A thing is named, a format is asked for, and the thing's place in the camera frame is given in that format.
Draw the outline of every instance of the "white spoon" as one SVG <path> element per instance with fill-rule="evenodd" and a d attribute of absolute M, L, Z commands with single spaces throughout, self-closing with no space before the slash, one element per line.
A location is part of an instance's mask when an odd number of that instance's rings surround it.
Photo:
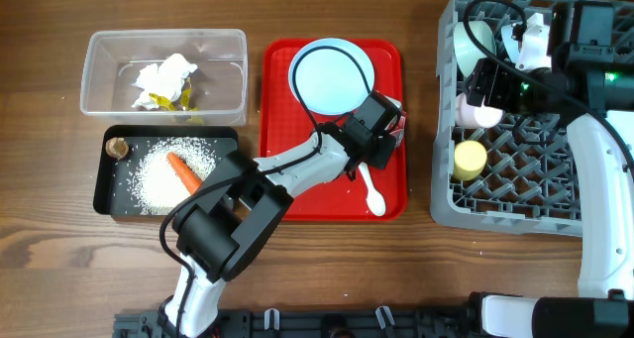
<path fill-rule="evenodd" d="M 383 196 L 380 195 L 376 188 L 374 188 L 374 184 L 372 184 L 372 178 L 370 177 L 370 170 L 368 169 L 368 165 L 366 165 L 366 163 L 360 163 L 359 171 L 361 172 L 361 176 L 364 178 L 366 186 L 368 187 L 368 197 L 366 198 L 368 208 L 370 209 L 372 214 L 376 216 L 384 215 L 385 199 L 383 199 Z"/>

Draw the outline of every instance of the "crumpled white paper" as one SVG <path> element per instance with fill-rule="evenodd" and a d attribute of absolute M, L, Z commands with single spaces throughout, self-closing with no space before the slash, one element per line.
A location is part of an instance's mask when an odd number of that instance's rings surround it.
<path fill-rule="evenodd" d="M 144 107 L 148 110 L 158 109 L 159 106 L 150 98 L 150 94 L 164 96 L 174 102 L 180 98 L 180 91 L 185 79 L 194 72 L 198 65 L 190 63 L 180 54 L 169 56 L 160 66 L 150 64 L 139 71 L 139 77 L 134 83 L 144 91 L 132 104 L 133 108 Z"/>

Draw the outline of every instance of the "wooden table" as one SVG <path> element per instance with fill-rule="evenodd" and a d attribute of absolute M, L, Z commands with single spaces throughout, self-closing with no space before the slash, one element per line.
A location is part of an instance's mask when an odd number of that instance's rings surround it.
<path fill-rule="evenodd" d="M 459 302 L 473 290 L 577 294 L 581 240 L 436 224 L 429 215 L 438 114 L 438 19 L 448 0 L 0 0 L 0 337 L 107 337 L 113 314 L 156 308 L 178 267 L 157 222 L 92 209 L 108 127 L 79 111 L 99 30 L 238 28 L 249 44 L 256 152 L 264 49 L 288 37 L 380 38 L 401 51 L 409 205 L 384 225 L 282 224 L 223 308 L 321 309 Z M 173 243 L 174 236 L 169 237 Z"/>

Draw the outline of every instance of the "gray crate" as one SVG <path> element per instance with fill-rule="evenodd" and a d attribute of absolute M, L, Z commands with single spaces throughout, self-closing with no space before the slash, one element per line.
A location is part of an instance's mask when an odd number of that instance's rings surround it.
<path fill-rule="evenodd" d="M 450 0 L 438 26 L 436 75 L 440 78 L 441 97 L 432 160 L 432 217 L 440 224 L 460 228 L 580 236 L 579 185 L 566 131 L 559 130 L 552 145 L 547 147 L 523 143 L 546 139 L 551 131 L 556 131 L 556 117 L 523 121 L 516 137 L 511 135 L 511 129 L 519 117 L 512 114 L 488 130 L 466 130 L 455 125 L 455 101 L 461 84 L 453 33 L 471 1 Z M 522 7 L 527 17 L 540 12 L 549 22 L 551 9 L 557 3 L 576 0 L 510 1 Z M 631 48 L 634 46 L 634 4 L 610 2 L 617 15 L 613 45 L 618 49 Z M 499 54 L 503 51 L 501 27 L 519 20 L 512 10 L 495 3 L 480 4 L 470 17 L 491 26 L 498 40 Z M 621 62 L 633 60 L 634 52 L 618 58 Z M 471 181 L 452 179 L 454 147 L 464 140 L 480 141 L 489 154 L 484 171 Z"/>

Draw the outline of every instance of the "carrot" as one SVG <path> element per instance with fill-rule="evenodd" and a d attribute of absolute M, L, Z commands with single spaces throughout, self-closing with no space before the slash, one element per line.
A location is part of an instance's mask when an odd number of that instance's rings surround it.
<path fill-rule="evenodd" d="M 193 194 L 200 185 L 202 184 L 202 180 L 189 169 L 189 167 L 175 154 L 169 153 L 167 154 L 167 160 L 171 167 L 176 171 L 178 177 L 185 184 L 185 187 L 189 191 L 189 194 Z"/>

